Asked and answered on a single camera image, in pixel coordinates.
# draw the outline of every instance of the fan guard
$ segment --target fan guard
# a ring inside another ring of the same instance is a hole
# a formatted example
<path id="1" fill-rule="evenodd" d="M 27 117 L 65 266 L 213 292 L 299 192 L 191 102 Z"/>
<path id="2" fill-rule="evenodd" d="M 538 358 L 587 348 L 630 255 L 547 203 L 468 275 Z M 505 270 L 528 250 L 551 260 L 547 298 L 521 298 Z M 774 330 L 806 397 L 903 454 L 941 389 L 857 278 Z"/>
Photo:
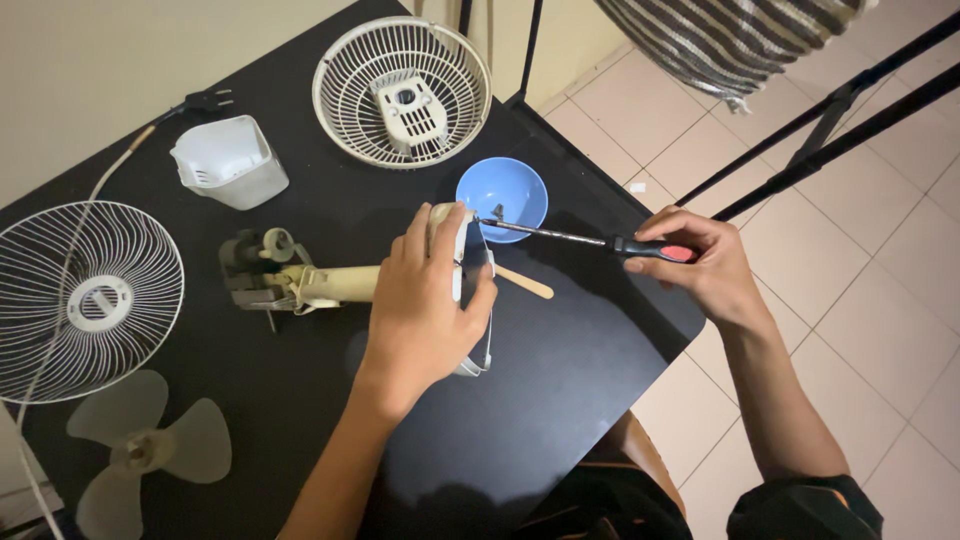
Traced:
<path id="1" fill-rule="evenodd" d="M 17 222 L 0 233 L 0 400 L 57 402 L 123 379 L 182 300 L 177 246 L 141 210 L 92 201 Z"/>
<path id="2" fill-rule="evenodd" d="M 371 86 L 414 70 L 444 105 L 445 136 L 396 148 Z M 480 132 L 490 112 L 490 70 L 473 45 L 444 25 L 386 17 L 360 25 L 330 47 L 313 80 L 313 107 L 330 137 L 352 156 L 392 169 L 446 160 Z"/>

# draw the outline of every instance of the fan blade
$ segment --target fan blade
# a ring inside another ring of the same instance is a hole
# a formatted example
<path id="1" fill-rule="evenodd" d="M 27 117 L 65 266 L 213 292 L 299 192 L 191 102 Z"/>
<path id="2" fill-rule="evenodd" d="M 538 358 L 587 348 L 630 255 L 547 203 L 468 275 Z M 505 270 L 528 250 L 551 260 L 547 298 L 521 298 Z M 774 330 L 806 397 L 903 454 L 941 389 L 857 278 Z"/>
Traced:
<path id="1" fill-rule="evenodd" d="M 115 465 L 104 469 L 80 497 L 77 525 L 90 540 L 140 538 L 140 476 L 125 473 Z"/>
<path id="2" fill-rule="evenodd" d="M 215 482 L 230 471 L 233 452 L 224 413 L 213 401 L 203 398 L 173 426 L 177 449 L 161 467 L 171 475 L 196 483 Z"/>
<path id="3" fill-rule="evenodd" d="M 167 381 L 156 371 L 134 371 L 86 398 L 66 423 L 71 437 L 120 448 L 134 431 L 156 428 L 167 406 Z"/>

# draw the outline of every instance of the striped towel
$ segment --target striped towel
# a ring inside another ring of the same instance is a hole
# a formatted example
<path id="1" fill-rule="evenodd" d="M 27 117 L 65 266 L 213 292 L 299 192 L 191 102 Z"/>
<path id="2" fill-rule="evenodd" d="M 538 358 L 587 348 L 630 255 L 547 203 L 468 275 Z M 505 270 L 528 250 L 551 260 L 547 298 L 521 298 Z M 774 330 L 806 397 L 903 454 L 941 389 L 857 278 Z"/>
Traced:
<path id="1" fill-rule="evenodd" d="M 650 60 L 749 112 L 744 98 L 824 48 L 876 0 L 595 0 Z"/>

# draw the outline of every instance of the wooden stick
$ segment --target wooden stick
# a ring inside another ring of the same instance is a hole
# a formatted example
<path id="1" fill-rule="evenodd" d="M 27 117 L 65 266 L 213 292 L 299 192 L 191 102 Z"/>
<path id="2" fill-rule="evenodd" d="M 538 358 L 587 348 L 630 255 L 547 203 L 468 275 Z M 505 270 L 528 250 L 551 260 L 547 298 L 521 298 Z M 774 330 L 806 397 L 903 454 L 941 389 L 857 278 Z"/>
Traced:
<path id="1" fill-rule="evenodd" d="M 514 272 L 513 270 L 508 270 L 503 266 L 500 266 L 499 264 L 496 265 L 495 274 L 497 276 L 500 276 L 504 280 L 507 280 L 508 282 L 516 283 L 517 285 L 527 289 L 528 291 L 536 294 L 537 296 L 541 296 L 542 298 L 545 298 L 547 300 L 550 300 L 551 298 L 553 298 L 552 288 L 544 285 L 541 282 L 535 282 L 526 276 L 521 276 L 517 272 Z"/>

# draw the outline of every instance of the red screwdriver handle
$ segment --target red screwdriver handle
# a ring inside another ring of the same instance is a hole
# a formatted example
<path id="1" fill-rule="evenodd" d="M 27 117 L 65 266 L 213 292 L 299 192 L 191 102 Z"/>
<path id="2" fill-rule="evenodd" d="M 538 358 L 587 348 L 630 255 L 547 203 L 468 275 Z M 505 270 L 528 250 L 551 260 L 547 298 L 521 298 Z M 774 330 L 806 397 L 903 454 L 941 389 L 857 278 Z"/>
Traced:
<path id="1" fill-rule="evenodd" d="M 692 264 L 700 256 L 700 250 L 682 246 L 666 240 L 648 240 L 639 242 L 623 236 L 614 236 L 607 242 L 607 248 L 623 257 L 662 258 L 670 262 Z"/>

